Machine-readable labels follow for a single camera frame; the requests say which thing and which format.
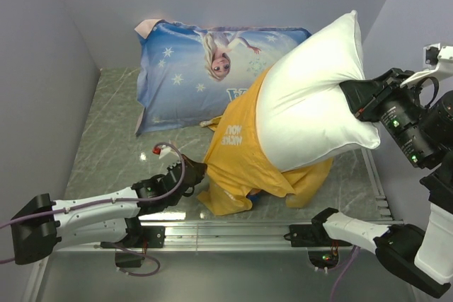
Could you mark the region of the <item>yellow Mickey Mouse pillowcase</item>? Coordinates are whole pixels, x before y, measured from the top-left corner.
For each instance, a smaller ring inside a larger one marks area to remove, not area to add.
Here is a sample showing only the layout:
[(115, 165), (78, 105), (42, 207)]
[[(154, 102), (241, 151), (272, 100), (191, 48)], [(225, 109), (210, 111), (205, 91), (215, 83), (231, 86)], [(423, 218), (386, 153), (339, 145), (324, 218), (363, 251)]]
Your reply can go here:
[(214, 132), (203, 160), (210, 182), (197, 198), (216, 216), (252, 209), (261, 192), (285, 199), (290, 209), (304, 208), (331, 171), (332, 158), (285, 172), (267, 159), (256, 129), (256, 103), (265, 76), (207, 124)]

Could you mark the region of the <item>white pillow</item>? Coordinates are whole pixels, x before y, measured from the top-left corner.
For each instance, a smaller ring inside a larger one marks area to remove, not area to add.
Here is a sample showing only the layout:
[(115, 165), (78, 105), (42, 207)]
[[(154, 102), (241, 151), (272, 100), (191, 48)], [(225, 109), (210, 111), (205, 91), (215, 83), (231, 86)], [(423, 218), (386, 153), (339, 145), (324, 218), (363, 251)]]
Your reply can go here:
[(256, 131), (267, 159), (285, 172), (346, 151), (376, 149), (378, 128), (354, 117), (340, 89), (343, 81), (364, 78), (356, 11), (279, 59), (265, 75), (256, 102)]

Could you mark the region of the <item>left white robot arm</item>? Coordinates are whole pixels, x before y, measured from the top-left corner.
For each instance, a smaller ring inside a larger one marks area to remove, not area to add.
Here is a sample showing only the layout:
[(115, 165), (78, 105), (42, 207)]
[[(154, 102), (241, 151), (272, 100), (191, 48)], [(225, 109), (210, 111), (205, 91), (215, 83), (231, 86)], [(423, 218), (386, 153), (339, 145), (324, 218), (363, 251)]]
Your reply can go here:
[(207, 166), (183, 156), (166, 173), (141, 180), (110, 194), (73, 200), (32, 198), (9, 224), (13, 261), (27, 265), (53, 251), (87, 243), (138, 245), (143, 236), (139, 218), (157, 214), (193, 194)]

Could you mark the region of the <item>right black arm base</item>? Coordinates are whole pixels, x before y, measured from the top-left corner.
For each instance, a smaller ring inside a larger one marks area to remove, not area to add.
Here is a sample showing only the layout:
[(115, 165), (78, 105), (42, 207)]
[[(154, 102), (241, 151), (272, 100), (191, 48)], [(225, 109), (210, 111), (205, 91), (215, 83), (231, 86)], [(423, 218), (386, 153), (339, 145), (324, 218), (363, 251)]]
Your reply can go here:
[(339, 264), (338, 241), (328, 237), (325, 231), (312, 224), (292, 224), (284, 239), (293, 248), (306, 248), (315, 270), (328, 272)]

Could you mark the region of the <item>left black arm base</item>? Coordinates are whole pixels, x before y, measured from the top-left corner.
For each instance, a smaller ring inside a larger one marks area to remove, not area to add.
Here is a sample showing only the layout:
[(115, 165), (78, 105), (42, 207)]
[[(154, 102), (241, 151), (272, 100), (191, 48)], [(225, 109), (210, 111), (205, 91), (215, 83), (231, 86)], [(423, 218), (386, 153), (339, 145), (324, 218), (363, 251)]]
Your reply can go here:
[[(166, 236), (164, 226), (145, 226), (137, 235), (126, 236), (116, 243), (101, 242), (100, 248), (115, 251), (116, 270), (131, 277), (150, 277), (159, 272), (161, 263), (148, 254), (150, 249), (162, 249)], [(134, 272), (140, 269), (145, 262), (154, 264), (150, 272)]]

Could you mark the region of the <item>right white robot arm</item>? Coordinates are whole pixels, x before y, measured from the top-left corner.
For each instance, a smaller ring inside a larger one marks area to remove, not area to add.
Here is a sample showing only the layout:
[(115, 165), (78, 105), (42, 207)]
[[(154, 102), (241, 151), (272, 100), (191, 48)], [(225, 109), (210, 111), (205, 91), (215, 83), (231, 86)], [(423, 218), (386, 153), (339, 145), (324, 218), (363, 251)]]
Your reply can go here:
[(376, 255), (396, 277), (439, 298), (452, 285), (452, 92), (438, 97), (440, 73), (390, 69), (371, 80), (340, 83), (351, 113), (381, 123), (415, 168), (428, 192), (425, 230), (412, 224), (379, 225), (327, 208), (312, 220), (319, 245), (339, 240)]

